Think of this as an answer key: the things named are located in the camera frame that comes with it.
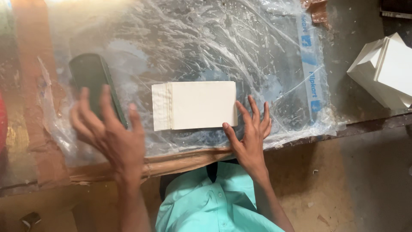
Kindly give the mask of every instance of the smartphone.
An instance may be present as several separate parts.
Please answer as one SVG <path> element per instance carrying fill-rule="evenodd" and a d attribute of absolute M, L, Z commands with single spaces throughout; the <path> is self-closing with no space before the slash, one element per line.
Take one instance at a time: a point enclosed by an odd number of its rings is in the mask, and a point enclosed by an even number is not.
<path fill-rule="evenodd" d="M 99 99 L 102 85 L 107 84 L 110 86 L 112 108 L 116 112 L 119 121 L 127 129 L 127 122 L 113 86 L 109 67 L 103 57 L 94 53 L 81 54 L 70 60 L 69 67 L 77 90 L 80 91 L 82 87 L 89 88 L 90 109 L 101 120 Z"/>

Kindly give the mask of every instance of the person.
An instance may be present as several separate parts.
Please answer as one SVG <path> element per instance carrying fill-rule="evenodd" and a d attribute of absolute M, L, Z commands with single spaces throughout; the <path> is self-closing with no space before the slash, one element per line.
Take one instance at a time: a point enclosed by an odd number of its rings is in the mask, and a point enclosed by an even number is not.
<path fill-rule="evenodd" d="M 244 137 L 223 123 L 238 164 L 218 163 L 214 182 L 205 167 L 182 174 L 166 189 L 160 206 L 157 231 L 285 231 L 293 227 L 271 187 L 263 157 L 263 139 L 270 133 L 268 103 L 264 117 L 248 96 L 253 115 L 236 101 L 245 122 Z M 130 104 L 132 130 L 126 130 L 111 107 L 110 87 L 100 97 L 102 121 L 90 110 L 89 91 L 83 88 L 70 111 L 79 140 L 98 149 L 110 162 L 118 190 L 119 231 L 150 231 L 150 222 L 140 191 L 145 132 L 136 106 Z"/>

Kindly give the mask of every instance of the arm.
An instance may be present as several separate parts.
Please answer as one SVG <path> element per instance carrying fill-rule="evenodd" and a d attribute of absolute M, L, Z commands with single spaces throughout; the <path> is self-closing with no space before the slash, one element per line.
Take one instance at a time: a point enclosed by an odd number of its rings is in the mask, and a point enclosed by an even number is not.
<path fill-rule="evenodd" d="M 150 231 L 149 217 L 140 192 L 145 135 L 136 106 L 131 104 L 129 108 L 132 131 L 127 131 L 117 119 L 111 107 L 108 85 L 103 86 L 100 109 L 103 121 L 90 110 L 89 90 L 83 88 L 80 100 L 70 111 L 70 122 L 77 137 L 98 149 L 114 170 L 119 231 Z"/>
<path fill-rule="evenodd" d="M 253 180 L 257 211 L 286 232 L 294 232 L 292 224 L 279 204 L 269 180 L 269 172 L 263 157 L 263 139 L 270 134 L 272 121 L 269 118 L 269 105 L 265 102 L 265 112 L 260 122 L 260 112 L 252 96 L 248 96 L 253 116 L 236 101 L 236 107 L 245 122 L 245 135 L 238 140 L 233 128 L 223 123 L 223 130 L 239 164 Z"/>

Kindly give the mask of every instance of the finger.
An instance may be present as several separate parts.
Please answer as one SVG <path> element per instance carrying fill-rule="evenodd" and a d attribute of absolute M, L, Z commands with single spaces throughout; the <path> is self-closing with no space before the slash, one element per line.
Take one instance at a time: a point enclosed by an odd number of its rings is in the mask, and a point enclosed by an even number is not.
<path fill-rule="evenodd" d="M 265 133 L 263 134 L 263 139 L 270 135 L 270 130 L 272 129 L 272 119 L 269 119 L 269 126 L 266 128 Z"/>
<path fill-rule="evenodd" d="M 103 122 L 90 110 L 89 89 L 83 87 L 80 93 L 79 113 L 84 119 L 85 126 L 95 135 L 104 134 Z"/>
<path fill-rule="evenodd" d="M 250 107 L 252 108 L 252 122 L 255 125 L 255 127 L 257 128 L 259 126 L 260 123 L 260 111 L 258 106 L 256 105 L 256 101 L 253 99 L 252 95 L 248 96 L 248 100 L 249 100 L 249 104 Z"/>
<path fill-rule="evenodd" d="M 263 116 L 262 123 L 260 124 L 260 131 L 261 131 L 261 132 L 266 131 L 266 128 L 268 127 L 269 121 L 270 121 L 270 117 L 269 117 L 269 103 L 268 103 L 268 102 L 265 102 L 264 108 L 265 108 L 265 111 L 264 111 L 264 113 L 263 113 L 264 116 Z"/>
<path fill-rule="evenodd" d="M 240 111 L 240 113 L 243 116 L 243 121 L 245 121 L 245 124 L 251 124 L 252 123 L 252 118 L 250 117 L 250 114 L 248 110 L 240 103 L 239 101 L 236 101 L 236 107 Z"/>
<path fill-rule="evenodd" d="M 113 111 L 112 108 L 112 98 L 110 95 L 110 86 L 109 85 L 103 85 L 102 86 L 102 91 L 100 94 L 100 112 L 103 117 L 104 123 L 107 125 L 108 123 L 119 123 L 119 120 L 117 119 L 117 116 L 115 112 Z"/>
<path fill-rule="evenodd" d="M 78 102 L 76 102 L 70 110 L 70 123 L 72 124 L 74 130 L 80 135 L 79 139 L 85 140 L 84 142 L 89 144 L 94 143 L 93 133 L 80 121 Z"/>
<path fill-rule="evenodd" d="M 236 138 L 236 134 L 234 133 L 233 128 L 229 125 L 229 123 L 223 123 L 222 127 L 223 127 L 223 131 L 225 132 L 227 138 L 229 139 L 231 146 L 233 147 L 234 150 L 237 150 L 241 146 L 241 143 Z"/>
<path fill-rule="evenodd" d="M 136 111 L 136 105 L 135 104 L 130 104 L 129 106 L 129 118 L 131 121 L 131 126 L 133 128 L 134 133 L 142 133 L 144 132 L 144 129 L 142 127 L 142 123 L 140 122 L 140 115 Z"/>

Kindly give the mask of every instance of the plastic sheet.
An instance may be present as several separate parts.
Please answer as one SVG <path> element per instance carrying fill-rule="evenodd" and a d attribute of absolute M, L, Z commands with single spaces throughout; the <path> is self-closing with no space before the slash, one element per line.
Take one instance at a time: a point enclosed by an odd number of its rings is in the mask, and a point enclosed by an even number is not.
<path fill-rule="evenodd" d="M 151 85 L 170 81 L 232 80 L 237 99 L 251 94 L 263 111 L 269 101 L 272 132 L 264 147 L 334 134 L 318 28 L 293 0 L 47 0 L 59 83 L 61 117 L 45 114 L 68 166 L 103 160 L 75 141 L 68 110 L 75 102 L 69 61 L 102 55 L 122 109 L 134 102 L 146 130 L 147 156 L 222 147 L 221 128 L 153 131 Z M 239 116 L 235 128 L 243 135 Z"/>

